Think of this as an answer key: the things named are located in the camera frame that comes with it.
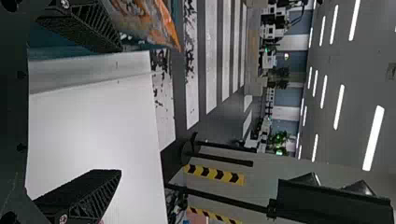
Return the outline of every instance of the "ceiling light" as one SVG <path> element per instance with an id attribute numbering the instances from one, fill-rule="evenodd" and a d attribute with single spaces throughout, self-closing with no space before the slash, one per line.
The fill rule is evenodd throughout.
<path id="1" fill-rule="evenodd" d="M 352 41 L 353 37 L 355 36 L 356 23 L 358 22 L 360 7 L 361 7 L 361 0 L 356 0 L 355 8 L 353 9 L 352 23 L 350 25 L 349 41 Z"/>
<path id="2" fill-rule="evenodd" d="M 318 136 L 318 134 L 316 134 L 315 135 L 315 143 L 314 143 L 314 151 L 312 152 L 312 161 L 315 161 L 315 158 L 317 156 L 318 139 L 319 139 L 319 136 Z"/>
<path id="3" fill-rule="evenodd" d="M 322 98 L 320 100 L 320 109 L 323 109 L 323 106 L 324 106 L 324 99 L 326 98 L 326 89 L 327 89 L 327 76 L 324 76 Z"/>
<path id="4" fill-rule="evenodd" d="M 378 105 L 375 110 L 372 130 L 370 132 L 369 143 L 367 144 L 366 155 L 364 156 L 363 170 L 370 171 L 375 154 L 376 143 L 379 132 L 381 131 L 382 120 L 384 119 L 385 109 Z"/>
<path id="5" fill-rule="evenodd" d="M 304 111 L 304 119 L 303 119 L 303 127 L 305 127 L 305 121 L 306 121 L 306 109 L 307 109 L 307 107 L 305 106 L 305 111 Z"/>
<path id="6" fill-rule="evenodd" d="M 309 68 L 308 89 L 311 88 L 312 67 Z"/>
<path id="7" fill-rule="evenodd" d="M 315 97 L 315 94 L 317 93 L 317 84 L 318 84 L 318 70 L 315 72 L 314 89 L 312 90 L 313 97 Z"/>
<path id="8" fill-rule="evenodd" d="M 311 27 L 311 32 L 309 34 L 309 48 L 311 48 L 311 44 L 312 44 L 312 34 L 314 33 L 314 27 Z"/>
<path id="9" fill-rule="evenodd" d="M 300 116 L 303 115 L 303 110 L 304 110 L 304 98 L 303 98 L 303 100 L 301 101 Z"/>
<path id="10" fill-rule="evenodd" d="M 300 133 L 297 133 L 297 143 L 296 143 L 296 148 L 298 148 L 298 144 L 300 142 Z"/>
<path id="11" fill-rule="evenodd" d="M 320 31 L 320 42 L 319 42 L 319 45 L 321 46 L 322 45 L 322 43 L 323 43 L 323 33 L 324 33 L 324 25 L 326 24 L 326 16 L 324 16 L 323 17 L 323 20 L 322 20 L 322 29 L 321 29 L 321 31 Z"/>
<path id="12" fill-rule="evenodd" d="M 300 146 L 300 149 L 298 150 L 298 159 L 301 159 L 301 151 L 302 151 L 303 147 Z"/>
<path id="13" fill-rule="evenodd" d="M 334 16 L 332 17 L 332 34 L 330 35 L 330 44 L 334 41 L 334 34 L 335 34 L 335 25 L 337 25 L 337 17 L 338 17 L 338 5 L 335 6 L 334 9 Z"/>
<path id="14" fill-rule="evenodd" d="M 345 88 L 346 87 L 344 85 L 341 85 L 340 92 L 338 93 L 338 102 L 337 102 L 337 108 L 335 110 L 334 126 L 333 126 L 335 130 L 338 129 L 338 121 L 340 120 L 341 106 L 343 104 Z"/>

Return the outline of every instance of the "floor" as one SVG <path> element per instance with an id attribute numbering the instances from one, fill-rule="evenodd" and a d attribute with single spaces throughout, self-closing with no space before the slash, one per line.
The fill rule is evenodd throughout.
<path id="1" fill-rule="evenodd" d="M 194 132 L 202 140 L 231 144 L 247 136 L 260 115 L 260 100 L 245 105 L 244 1 L 176 1 L 173 10 L 184 53 L 151 52 L 165 182 L 181 168 L 179 150 Z"/>

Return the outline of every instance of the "green plant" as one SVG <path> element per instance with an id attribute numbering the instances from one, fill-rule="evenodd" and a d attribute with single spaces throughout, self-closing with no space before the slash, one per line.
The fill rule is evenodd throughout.
<path id="1" fill-rule="evenodd" d="M 275 154 L 288 156 L 289 152 L 286 150 L 285 145 L 289 138 L 290 135 L 286 131 L 272 134 L 268 138 L 269 148 L 273 150 Z"/>

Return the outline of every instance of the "black equipment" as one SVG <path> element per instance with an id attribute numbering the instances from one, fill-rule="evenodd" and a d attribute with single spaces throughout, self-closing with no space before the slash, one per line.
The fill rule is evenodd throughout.
<path id="1" fill-rule="evenodd" d="M 165 184 L 167 189 L 263 213 L 273 219 L 282 217 L 309 224 L 394 223 L 393 208 L 389 199 L 367 194 L 366 190 L 362 191 L 363 186 L 364 189 L 369 188 L 364 181 L 351 186 L 354 187 L 322 187 L 315 173 L 291 180 L 279 179 L 276 199 L 271 199 L 268 206 L 261 206 Z"/>
<path id="2" fill-rule="evenodd" d="M 122 52 L 120 34 L 100 0 L 52 0 L 36 22 L 93 52 Z"/>
<path id="3" fill-rule="evenodd" d="M 34 202 L 52 224 L 97 224 L 120 179 L 120 170 L 91 170 Z"/>

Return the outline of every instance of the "white panel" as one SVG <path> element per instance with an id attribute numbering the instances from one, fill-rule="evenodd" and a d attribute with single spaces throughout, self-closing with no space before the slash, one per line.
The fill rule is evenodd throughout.
<path id="1" fill-rule="evenodd" d="M 148 67 L 148 51 L 29 62 L 29 88 L 30 93 L 54 91 L 143 75 L 150 73 Z"/>
<path id="2" fill-rule="evenodd" d="M 222 70 L 222 101 L 230 96 L 230 54 L 231 54 L 231 0 L 224 0 L 223 14 L 223 70 Z"/>
<path id="3" fill-rule="evenodd" d="M 273 119 L 283 119 L 291 121 L 300 120 L 300 107 L 274 106 Z"/>
<path id="4" fill-rule="evenodd" d="M 186 117 L 187 129 L 199 120 L 199 95 L 198 95 L 198 41 L 197 41 L 197 2 L 184 0 L 184 45 L 190 55 L 186 61 Z"/>
<path id="5" fill-rule="evenodd" d="M 157 49 L 155 56 L 152 53 L 152 57 L 165 63 L 155 66 L 154 69 L 158 73 L 152 75 L 160 150 L 165 149 L 176 140 L 173 79 L 168 69 L 169 52 L 169 49 Z"/>
<path id="6" fill-rule="evenodd" d="M 242 131 L 242 138 L 247 133 L 248 127 L 250 127 L 251 120 L 252 120 L 252 115 L 251 115 L 251 110 L 250 110 L 250 112 L 248 113 L 247 118 L 245 119 L 245 122 L 244 122 L 244 127 L 243 127 L 243 131 Z"/>
<path id="7" fill-rule="evenodd" d="M 244 112 L 247 112 L 248 107 L 250 106 L 251 102 L 253 101 L 252 95 L 246 95 L 244 99 Z"/>
<path id="8" fill-rule="evenodd" d="M 151 76 L 39 93 L 29 106 L 31 198 L 91 169 L 121 169 L 103 221 L 167 223 Z"/>
<path id="9" fill-rule="evenodd" d="M 206 114 L 217 105 L 218 1 L 206 0 Z"/>
<path id="10" fill-rule="evenodd" d="M 245 60 L 247 51 L 247 6 L 242 4 L 243 15 L 242 15 L 242 52 L 241 52 L 241 85 L 245 84 Z"/>
<path id="11" fill-rule="evenodd" d="M 289 88 L 303 88 L 304 83 L 303 82 L 290 82 L 288 87 Z"/>
<path id="12" fill-rule="evenodd" d="M 277 50 L 308 50 L 309 35 L 285 35 L 278 44 Z"/>
<path id="13" fill-rule="evenodd" d="M 241 24 L 241 1 L 235 0 L 235 21 L 234 21 L 234 32 L 233 32 L 233 92 L 238 90 L 238 78 L 239 78 L 239 33 Z"/>

